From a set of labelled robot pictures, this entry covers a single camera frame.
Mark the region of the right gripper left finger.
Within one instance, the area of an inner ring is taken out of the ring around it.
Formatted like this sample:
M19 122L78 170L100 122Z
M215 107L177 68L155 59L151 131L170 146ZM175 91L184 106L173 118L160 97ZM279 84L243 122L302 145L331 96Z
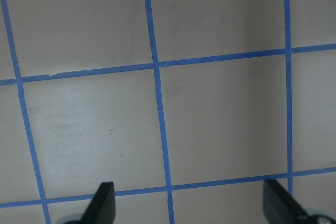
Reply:
M115 203L114 183L101 183L79 223L113 224Z

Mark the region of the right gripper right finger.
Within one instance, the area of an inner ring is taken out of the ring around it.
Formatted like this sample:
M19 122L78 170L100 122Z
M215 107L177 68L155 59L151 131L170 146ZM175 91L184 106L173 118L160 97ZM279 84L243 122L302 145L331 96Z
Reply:
M308 223L308 213L277 180L264 180L262 190L263 214L268 223Z

